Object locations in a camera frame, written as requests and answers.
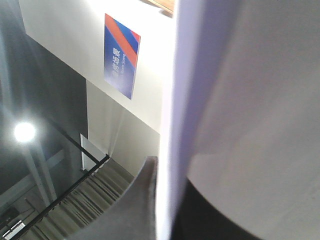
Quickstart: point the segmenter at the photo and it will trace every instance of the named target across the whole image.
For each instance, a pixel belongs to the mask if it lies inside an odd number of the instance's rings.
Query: staircase
[[[106,211],[128,188],[133,176],[114,160],[84,180],[20,240],[63,240]]]

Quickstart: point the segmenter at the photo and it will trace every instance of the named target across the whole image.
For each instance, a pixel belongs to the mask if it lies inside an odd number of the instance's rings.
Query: red stripe
[[[124,54],[127,56],[131,64],[136,67],[137,64],[137,54],[127,41],[126,37],[121,32],[115,20],[109,15],[105,15],[104,24],[114,37],[115,41],[119,44],[120,48],[123,50]]]
[[[134,36],[134,38],[137,40],[137,42],[140,42],[140,36],[138,34],[136,34],[134,31],[131,31],[132,35]]]

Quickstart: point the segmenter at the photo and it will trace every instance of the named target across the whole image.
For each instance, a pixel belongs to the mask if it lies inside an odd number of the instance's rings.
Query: black object
[[[171,240],[259,240],[215,209],[188,180]]]

